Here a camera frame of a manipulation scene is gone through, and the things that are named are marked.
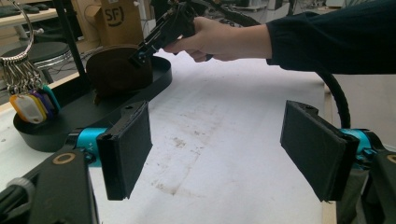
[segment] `black cable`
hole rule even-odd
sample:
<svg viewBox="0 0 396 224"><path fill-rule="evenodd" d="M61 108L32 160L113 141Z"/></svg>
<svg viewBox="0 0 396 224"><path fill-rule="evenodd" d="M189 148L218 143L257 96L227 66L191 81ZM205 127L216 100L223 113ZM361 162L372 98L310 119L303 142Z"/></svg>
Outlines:
<svg viewBox="0 0 396 224"><path fill-rule="evenodd" d="M350 114L347 103L347 98L341 89L337 79L329 72L317 72L317 74L323 79L324 83L329 87L332 97L334 98L335 104L337 105L338 115L341 120L341 128L350 128Z"/></svg>
<svg viewBox="0 0 396 224"><path fill-rule="evenodd" d="M64 68L65 66L67 66L67 65L69 65L69 64L72 64L72 67L70 67L70 68ZM65 63L65 64L61 65L60 68L50 68L50 69L49 69L49 71L52 71L52 70L56 71L55 73L51 73L51 72L50 72L50 74L51 74L52 76L54 76L54 75L58 75L60 72L63 72L63 71L77 70L77 67L75 66L75 64L74 64L73 61L70 61L70 62L68 62L68 63Z"/></svg>
<svg viewBox="0 0 396 224"><path fill-rule="evenodd" d="M6 217L6 213L26 202L27 194L25 189L19 186L6 188L0 192L0 216Z"/></svg>

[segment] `robotic arm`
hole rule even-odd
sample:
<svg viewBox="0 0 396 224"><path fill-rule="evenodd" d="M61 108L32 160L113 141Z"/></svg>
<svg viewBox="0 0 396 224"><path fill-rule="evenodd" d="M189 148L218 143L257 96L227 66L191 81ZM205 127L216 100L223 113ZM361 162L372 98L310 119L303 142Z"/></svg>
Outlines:
<svg viewBox="0 0 396 224"><path fill-rule="evenodd" d="M360 223L396 223L396 153L369 130L338 130L311 105L287 101L281 145L321 201L340 201L351 169L368 176L356 203Z"/></svg>
<svg viewBox="0 0 396 224"><path fill-rule="evenodd" d="M100 223L88 169L98 160L107 198L129 198L152 146L148 103L127 105L121 114L101 132L74 130L63 148L11 180L0 193L0 223Z"/></svg>

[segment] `white table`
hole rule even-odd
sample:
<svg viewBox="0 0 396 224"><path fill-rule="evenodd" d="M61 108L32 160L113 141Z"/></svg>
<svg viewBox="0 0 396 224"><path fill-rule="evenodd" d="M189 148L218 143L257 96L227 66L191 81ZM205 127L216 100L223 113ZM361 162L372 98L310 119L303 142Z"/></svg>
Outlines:
<svg viewBox="0 0 396 224"><path fill-rule="evenodd" d="M321 223L321 202L279 143L286 100L323 111L321 79L265 60L159 55L174 80L149 102L153 148L130 200L109 202L90 169L100 223ZM0 117L0 189L49 155L25 145L13 116Z"/></svg>

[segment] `blue key tag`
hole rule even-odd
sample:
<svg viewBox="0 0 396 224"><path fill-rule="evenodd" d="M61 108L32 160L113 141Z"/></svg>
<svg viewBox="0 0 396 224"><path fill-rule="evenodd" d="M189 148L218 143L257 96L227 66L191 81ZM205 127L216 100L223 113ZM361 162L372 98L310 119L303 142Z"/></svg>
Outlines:
<svg viewBox="0 0 396 224"><path fill-rule="evenodd" d="M43 99L46 101L47 105L49 106L49 110L51 113L55 116L59 113L58 109L55 107L54 103L51 100L51 97L43 91L43 90L37 90L37 92L43 97Z"/></svg>
<svg viewBox="0 0 396 224"><path fill-rule="evenodd" d="M53 119L53 113L52 113L51 105L48 102L48 100L46 100L44 98L44 96L42 96L40 93L38 93L38 91L31 91L30 93L33 96L35 96L40 101L40 103L42 104L42 106L44 108L44 112L47 115L47 119Z"/></svg>
<svg viewBox="0 0 396 224"><path fill-rule="evenodd" d="M61 106L59 105L58 100L56 99L55 94L53 93L52 89L47 85L43 85L43 91L47 93L47 95L51 99L53 105L59 112L61 110Z"/></svg>

